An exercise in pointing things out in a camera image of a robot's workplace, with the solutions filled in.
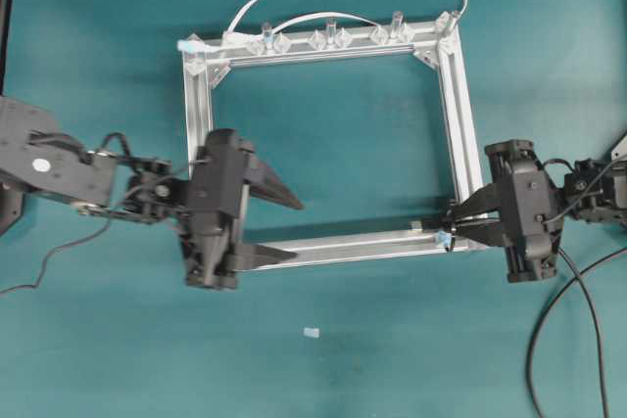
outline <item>screw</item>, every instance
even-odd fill
[[[155,194],[160,198],[167,198],[169,196],[169,188],[166,185],[157,185]]]
[[[32,167],[34,168],[34,170],[41,173],[46,173],[50,171],[51,166],[52,165],[50,164],[50,162],[46,161],[45,159],[35,159],[34,161],[32,161]]]

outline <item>black metal stand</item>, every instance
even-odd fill
[[[12,3],[13,0],[0,0],[0,95],[4,93]],[[23,210],[24,193],[0,187],[0,235],[22,217]]]

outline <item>teal background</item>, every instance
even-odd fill
[[[245,1],[15,0],[6,94],[54,112],[90,147],[119,130],[136,154],[183,162],[175,41],[220,32]],[[457,4],[265,0],[242,26],[317,10],[415,20]],[[480,146],[518,137],[546,158],[603,156],[627,129],[625,14],[625,0],[470,0],[462,39]],[[218,124],[253,139],[308,206],[253,204],[251,239],[402,226],[451,194],[437,82],[409,58],[239,70],[216,100]],[[49,248],[100,223],[29,200],[0,239],[2,285],[33,279]],[[583,266],[625,241],[568,222],[564,246]],[[524,349],[561,272],[509,285],[490,250],[251,273],[239,291],[213,293],[183,287],[166,227],[116,223],[56,256],[39,291],[0,300],[0,414],[529,417]],[[627,268],[589,279],[611,411],[625,416]],[[548,416],[601,416],[575,290],[547,325],[536,378]]]

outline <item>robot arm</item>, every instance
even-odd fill
[[[556,275],[565,216],[627,221],[627,163],[620,156],[612,162],[575,163],[563,188],[557,188],[530,141],[494,144],[486,147],[486,154],[493,183],[451,206],[437,223],[454,236],[505,248],[509,282]],[[468,219],[489,212],[498,217]]]
[[[110,199],[119,165],[131,166],[122,210]],[[53,199],[81,214],[152,224],[174,218],[179,227],[186,282],[203,288],[235,288],[237,271],[279,263],[294,254],[242,241],[249,196],[292,209],[301,202],[253,145],[236,131],[208,134],[190,180],[171,173],[169,162],[87,152],[63,134],[44,110],[0,97],[1,231],[23,194]]]

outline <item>aluminum frame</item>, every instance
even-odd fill
[[[212,90],[232,70],[275,64],[413,54],[433,69],[439,78],[456,199],[461,203],[483,186],[483,179],[457,19],[455,14],[444,12],[432,22],[403,23],[406,32],[411,32],[409,37],[398,34],[397,24],[379,26],[387,33],[387,38],[383,41],[380,41],[381,38],[376,38],[379,41],[373,39],[372,26],[342,28],[341,31],[349,36],[344,32],[342,34],[345,38],[350,38],[350,41],[349,44],[343,43],[341,47],[330,37],[329,28],[325,34],[314,31],[285,33],[283,40],[287,38],[289,49],[284,52],[277,52],[271,46],[267,49],[253,49],[250,44],[225,47],[221,39],[203,41],[196,35],[190,36],[187,41],[203,41],[207,47],[200,52],[182,53],[189,160],[195,158],[197,146],[202,145],[206,134],[214,129]],[[316,49],[317,45],[312,43],[313,35],[324,37],[326,44],[319,45],[320,48]],[[441,232],[422,230],[419,221],[414,222],[412,228],[403,229],[405,230],[268,242],[265,245],[295,252],[297,257],[259,269],[433,255],[446,251],[446,240],[443,240]],[[484,248],[473,241],[462,238],[456,240],[456,252]]]

